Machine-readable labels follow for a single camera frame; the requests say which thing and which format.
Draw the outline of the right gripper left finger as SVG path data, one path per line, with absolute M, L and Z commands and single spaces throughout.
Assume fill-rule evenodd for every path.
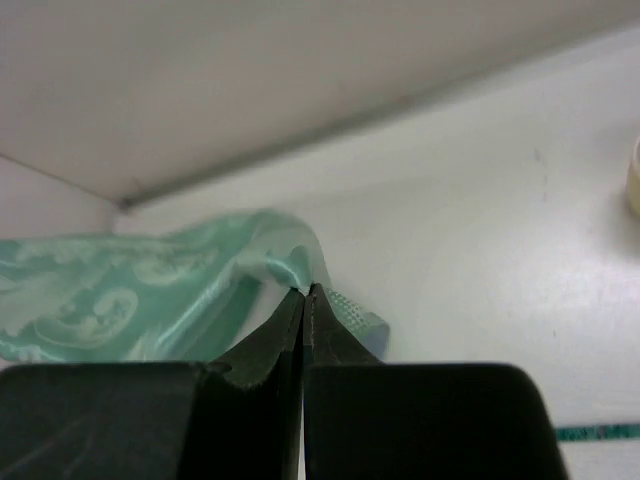
M 5 479 L 294 479 L 304 299 L 211 362 L 22 364 L 1 374 Z

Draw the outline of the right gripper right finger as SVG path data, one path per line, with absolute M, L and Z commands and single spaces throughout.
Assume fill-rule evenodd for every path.
M 386 364 L 306 298 L 304 449 L 310 479 L 564 479 L 542 397 L 495 363 Z

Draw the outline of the green patterned cloth napkin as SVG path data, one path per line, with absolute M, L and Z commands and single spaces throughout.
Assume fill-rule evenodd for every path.
M 302 220 L 231 213 L 160 236 L 80 235 L 1 244 L 1 356 L 17 362 L 209 361 L 264 321 L 264 293 L 326 290 L 376 356 L 390 328 L 332 289 Z

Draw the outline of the yellow ceramic mug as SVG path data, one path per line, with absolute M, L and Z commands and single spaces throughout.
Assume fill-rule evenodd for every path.
M 631 152 L 626 179 L 626 199 L 634 214 L 640 216 L 640 139 L 637 139 Z

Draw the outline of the green handled fork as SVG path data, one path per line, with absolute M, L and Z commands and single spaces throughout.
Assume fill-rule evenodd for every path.
M 559 442 L 591 442 L 635 440 L 640 437 L 640 425 L 636 424 L 599 424 L 555 429 Z

